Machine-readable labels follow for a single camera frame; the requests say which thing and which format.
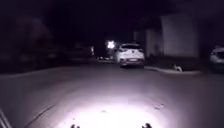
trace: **asphalt road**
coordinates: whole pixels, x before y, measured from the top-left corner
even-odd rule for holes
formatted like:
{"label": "asphalt road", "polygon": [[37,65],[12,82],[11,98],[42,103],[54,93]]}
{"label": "asphalt road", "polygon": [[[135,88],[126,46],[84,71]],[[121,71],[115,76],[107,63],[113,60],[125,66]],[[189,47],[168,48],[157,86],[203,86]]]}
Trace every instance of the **asphalt road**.
{"label": "asphalt road", "polygon": [[100,64],[0,77],[13,128],[224,127],[224,76]]}

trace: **white car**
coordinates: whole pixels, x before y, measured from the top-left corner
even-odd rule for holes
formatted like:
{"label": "white car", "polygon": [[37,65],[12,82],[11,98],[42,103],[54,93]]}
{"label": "white car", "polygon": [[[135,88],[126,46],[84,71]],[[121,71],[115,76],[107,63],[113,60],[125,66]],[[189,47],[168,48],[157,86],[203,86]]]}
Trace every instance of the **white car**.
{"label": "white car", "polygon": [[120,66],[144,65],[145,56],[139,44],[121,44],[116,52],[116,61]]}
{"label": "white car", "polygon": [[213,68],[224,70],[224,47],[215,48],[210,55],[210,62]]}

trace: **car tail light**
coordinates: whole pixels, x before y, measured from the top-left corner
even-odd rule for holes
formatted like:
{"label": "car tail light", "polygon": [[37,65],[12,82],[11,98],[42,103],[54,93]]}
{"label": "car tail light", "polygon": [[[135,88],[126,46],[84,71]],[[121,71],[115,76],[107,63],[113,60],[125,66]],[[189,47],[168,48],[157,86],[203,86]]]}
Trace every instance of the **car tail light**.
{"label": "car tail light", "polygon": [[138,51],[143,53],[143,50],[142,49],[139,49]]}

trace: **street light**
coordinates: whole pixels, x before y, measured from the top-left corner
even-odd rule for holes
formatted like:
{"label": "street light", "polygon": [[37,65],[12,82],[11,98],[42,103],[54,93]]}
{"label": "street light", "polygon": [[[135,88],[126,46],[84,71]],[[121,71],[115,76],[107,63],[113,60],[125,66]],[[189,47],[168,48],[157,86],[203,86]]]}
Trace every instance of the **street light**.
{"label": "street light", "polygon": [[112,41],[108,41],[107,42],[107,48],[108,49],[114,49],[115,48],[115,42],[112,40]]}

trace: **wall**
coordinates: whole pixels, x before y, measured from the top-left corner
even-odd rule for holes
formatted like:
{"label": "wall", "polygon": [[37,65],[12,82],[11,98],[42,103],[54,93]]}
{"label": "wall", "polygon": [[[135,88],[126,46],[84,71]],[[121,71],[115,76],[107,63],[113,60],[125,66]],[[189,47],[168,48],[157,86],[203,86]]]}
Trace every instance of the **wall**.
{"label": "wall", "polygon": [[160,31],[155,29],[146,30],[146,56],[163,53],[163,37]]}
{"label": "wall", "polygon": [[193,21],[186,15],[162,16],[164,54],[198,57],[198,35]]}

